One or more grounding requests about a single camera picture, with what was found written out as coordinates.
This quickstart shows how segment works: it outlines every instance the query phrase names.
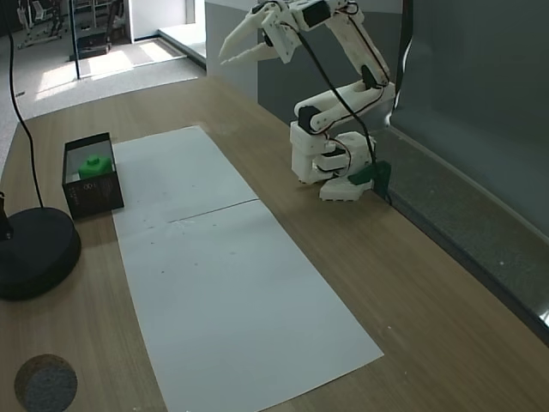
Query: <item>black round base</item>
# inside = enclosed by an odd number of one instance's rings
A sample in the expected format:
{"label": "black round base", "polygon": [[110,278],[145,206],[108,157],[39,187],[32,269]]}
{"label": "black round base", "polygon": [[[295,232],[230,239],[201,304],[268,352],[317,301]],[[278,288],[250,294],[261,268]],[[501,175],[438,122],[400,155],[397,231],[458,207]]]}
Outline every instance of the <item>black round base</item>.
{"label": "black round base", "polygon": [[0,299],[27,300],[61,283],[80,257],[80,236],[70,217],[51,208],[12,215],[14,237],[0,242]]}

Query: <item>wooden table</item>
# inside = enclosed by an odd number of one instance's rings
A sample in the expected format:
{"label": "wooden table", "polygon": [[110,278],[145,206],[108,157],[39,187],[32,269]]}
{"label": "wooden table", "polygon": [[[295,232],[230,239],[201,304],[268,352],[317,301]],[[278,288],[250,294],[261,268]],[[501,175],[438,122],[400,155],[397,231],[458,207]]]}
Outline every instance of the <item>wooden table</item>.
{"label": "wooden table", "polygon": [[[291,171],[287,126],[221,81],[121,94],[28,124],[45,202],[63,210],[61,159],[68,140],[108,130],[114,142],[123,142],[194,124],[212,137],[385,353],[274,412],[549,410],[547,347],[376,196],[319,201],[318,187],[300,185]],[[21,127],[1,186],[9,213],[36,205]],[[69,410],[165,411],[112,217],[77,228],[82,255],[64,283],[36,300],[0,302],[0,410],[21,410],[13,390],[17,370],[50,353],[78,374]]]}

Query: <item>black box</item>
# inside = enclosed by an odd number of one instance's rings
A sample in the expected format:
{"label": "black box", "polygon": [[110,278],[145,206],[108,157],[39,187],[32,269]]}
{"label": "black box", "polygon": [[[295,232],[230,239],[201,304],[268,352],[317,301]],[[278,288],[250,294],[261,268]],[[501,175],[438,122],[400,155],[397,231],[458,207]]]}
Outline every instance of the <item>black box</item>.
{"label": "black box", "polygon": [[[90,155],[109,157],[112,171],[89,179],[80,179],[78,168]],[[109,133],[65,143],[63,191],[73,219],[124,207]]]}

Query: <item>green object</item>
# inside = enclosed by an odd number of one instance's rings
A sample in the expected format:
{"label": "green object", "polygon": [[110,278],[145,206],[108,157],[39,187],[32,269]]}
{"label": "green object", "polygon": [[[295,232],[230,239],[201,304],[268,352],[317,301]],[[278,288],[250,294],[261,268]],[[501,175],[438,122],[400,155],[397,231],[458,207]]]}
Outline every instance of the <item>green object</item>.
{"label": "green object", "polygon": [[377,173],[372,164],[349,176],[353,185],[363,185],[374,179],[374,192],[382,199],[387,198],[389,192],[389,181],[391,179],[391,165],[387,161],[377,161]]}
{"label": "green object", "polygon": [[84,164],[78,168],[80,179],[94,178],[110,172],[112,172],[111,158],[101,157],[96,154],[89,156]]}

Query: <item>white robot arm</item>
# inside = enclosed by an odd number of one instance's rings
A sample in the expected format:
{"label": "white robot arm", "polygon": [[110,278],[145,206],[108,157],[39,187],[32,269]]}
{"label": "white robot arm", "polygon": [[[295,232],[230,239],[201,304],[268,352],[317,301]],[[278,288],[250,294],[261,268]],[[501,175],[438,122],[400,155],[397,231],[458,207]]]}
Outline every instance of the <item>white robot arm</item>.
{"label": "white robot arm", "polygon": [[[298,121],[291,124],[292,169],[306,184],[328,180],[320,193],[325,200],[357,200],[372,187],[371,181],[364,180],[374,179],[379,172],[375,142],[370,136],[351,132],[329,137],[329,130],[395,98],[389,68],[364,30],[363,21],[359,6],[349,0],[268,0],[252,8],[220,50],[224,60],[244,37],[261,29],[264,43],[224,63],[269,58],[288,63],[297,47],[304,44],[308,48],[300,32],[326,25],[339,40],[361,80],[337,88],[339,98],[329,90],[299,102],[294,109]],[[369,165],[370,171],[357,179],[356,175]]]}

